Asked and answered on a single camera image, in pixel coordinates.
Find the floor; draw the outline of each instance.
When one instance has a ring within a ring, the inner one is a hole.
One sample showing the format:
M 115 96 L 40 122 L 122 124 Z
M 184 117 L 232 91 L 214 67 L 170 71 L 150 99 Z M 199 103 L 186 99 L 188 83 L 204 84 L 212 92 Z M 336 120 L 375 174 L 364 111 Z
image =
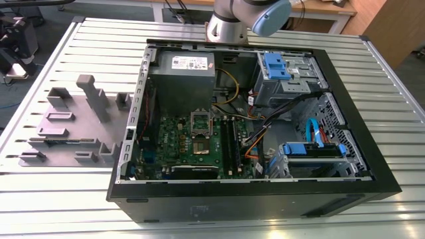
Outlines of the floor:
M 148 7 L 72 3 L 66 6 L 64 12 L 58 11 L 55 6 L 46 6 L 42 7 L 42 13 L 46 18 L 46 24 L 36 28 L 40 47 L 35 55 L 35 62 L 40 64 L 40 69 L 75 16 L 154 21 L 152 9 Z M 210 19 L 210 16 L 211 13 L 198 12 L 196 23 L 203 24 Z M 167 22 L 179 22 L 168 11 L 164 11 L 164 20 Z M 425 59 L 420 60 L 412 54 L 396 70 L 396 73 L 419 103 L 425 108 L 425 94 L 423 94 L 425 91 Z M 10 87 L 6 84 L 0 84 L 0 129 L 6 127 L 18 108 L 18 106 L 5 107 L 15 105 L 23 100 L 32 83 L 34 78 L 17 81 Z

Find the label sticker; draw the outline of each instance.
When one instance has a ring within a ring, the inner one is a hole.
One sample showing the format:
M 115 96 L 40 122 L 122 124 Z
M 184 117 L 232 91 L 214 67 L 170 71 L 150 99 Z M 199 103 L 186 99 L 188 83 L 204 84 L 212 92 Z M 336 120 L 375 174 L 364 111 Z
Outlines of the label sticker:
M 263 173 L 263 166 L 259 164 L 259 162 L 258 162 L 255 168 L 256 168 L 256 170 L 258 170 L 260 173 Z
M 250 104 L 251 106 L 254 106 L 254 97 L 252 97 L 252 96 L 248 97 L 248 104 Z
M 275 154 L 276 150 L 274 148 L 270 148 L 268 149 L 268 152 L 266 153 L 266 155 L 272 155 Z
M 288 68 L 288 72 L 290 72 L 290 73 L 300 74 L 300 71 L 299 71 L 298 68 Z
M 208 58 L 192 56 L 175 56 L 172 69 L 208 70 Z

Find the gray block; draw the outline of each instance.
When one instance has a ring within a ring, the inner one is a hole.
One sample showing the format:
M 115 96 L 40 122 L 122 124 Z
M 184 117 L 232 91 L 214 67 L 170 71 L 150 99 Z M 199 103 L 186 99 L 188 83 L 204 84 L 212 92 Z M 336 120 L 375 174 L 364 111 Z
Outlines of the gray block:
M 116 105 L 116 98 L 108 97 L 110 107 L 107 109 L 111 120 L 107 123 L 99 123 L 99 118 L 95 111 L 87 103 L 86 96 L 72 96 L 71 99 L 64 99 L 68 106 L 67 111 L 75 115 L 72 121 L 51 121 L 46 117 L 39 124 L 40 128 L 66 128 L 70 135 L 67 137 L 59 136 L 38 136 L 28 141 L 30 145 L 36 148 L 47 157 L 44 162 L 26 162 L 19 161 L 22 166 L 35 167 L 111 167 L 111 162 L 104 162 L 99 155 L 102 143 L 108 149 L 114 149 L 114 144 L 122 145 L 126 125 L 128 121 L 128 111 L 120 111 Z M 51 106 L 48 113 L 60 113 Z M 75 159 L 76 151 L 92 151 L 98 156 L 99 161 L 79 162 Z
M 119 110 L 130 111 L 132 107 L 132 98 L 130 93 L 118 93 L 115 98 L 115 102 L 118 103 Z
M 72 112 L 55 112 L 55 113 L 47 113 L 46 118 L 50 121 L 74 121 L 75 115 Z
M 99 161 L 96 155 L 91 151 L 78 151 L 74 158 L 79 163 L 96 163 Z
M 39 128 L 38 134 L 40 136 L 67 137 L 70 132 L 66 128 Z
M 100 148 L 100 141 L 95 139 L 94 141 L 82 141 L 80 145 L 86 148 Z
M 95 111 L 100 122 L 108 122 L 111 120 L 107 112 L 108 105 L 106 104 L 108 98 L 106 97 L 104 91 L 95 88 L 95 77 L 92 75 L 80 75 L 76 84 L 86 93 L 87 102 Z
M 47 137 L 38 137 L 38 138 L 30 138 L 27 143 L 34 147 L 34 148 L 48 148 L 48 144 L 44 142 L 44 139 Z
M 40 151 L 38 151 L 36 149 L 31 149 L 31 150 L 23 152 L 19 157 L 27 163 L 32 163 L 32 162 L 40 163 L 40 162 L 44 162 L 47 160 L 46 155 Z
M 67 88 L 52 88 L 47 95 L 47 100 L 56 109 L 67 110 L 64 99 L 72 98 Z
M 118 144 L 112 145 L 112 150 L 110 151 L 107 145 L 102 143 L 100 149 L 99 149 L 99 156 L 103 158 L 106 163 L 112 163 L 116 160 L 119 160 L 122 152 L 122 146 L 118 146 Z

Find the blue cable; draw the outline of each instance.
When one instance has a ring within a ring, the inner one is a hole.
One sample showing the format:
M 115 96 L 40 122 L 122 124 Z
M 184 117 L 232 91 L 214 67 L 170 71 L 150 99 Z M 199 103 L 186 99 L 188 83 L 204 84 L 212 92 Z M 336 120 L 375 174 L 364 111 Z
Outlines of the blue cable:
M 319 143 L 319 147 L 323 148 L 326 145 L 324 145 L 324 143 L 322 141 L 319 122 L 318 122 L 318 119 L 315 119 L 315 118 L 310 118 L 307 120 L 307 123 L 306 123 L 306 139 L 307 139 L 308 142 L 312 141 L 311 125 L 314 125 L 314 129 L 315 129 L 316 142 Z
M 11 106 L 3 106 L 3 107 L 0 107 L 0 109 L 11 108 L 14 106 L 18 106 L 19 104 L 21 104 L 21 102 L 18 104 L 15 104 L 15 105 L 11 105 Z

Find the power supply label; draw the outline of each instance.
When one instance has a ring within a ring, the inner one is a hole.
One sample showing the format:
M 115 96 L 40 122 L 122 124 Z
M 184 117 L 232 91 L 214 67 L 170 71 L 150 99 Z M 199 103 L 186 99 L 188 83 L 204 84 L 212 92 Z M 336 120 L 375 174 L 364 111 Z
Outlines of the power supply label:
M 208 70 L 208 58 L 194 56 L 175 56 L 172 69 Z

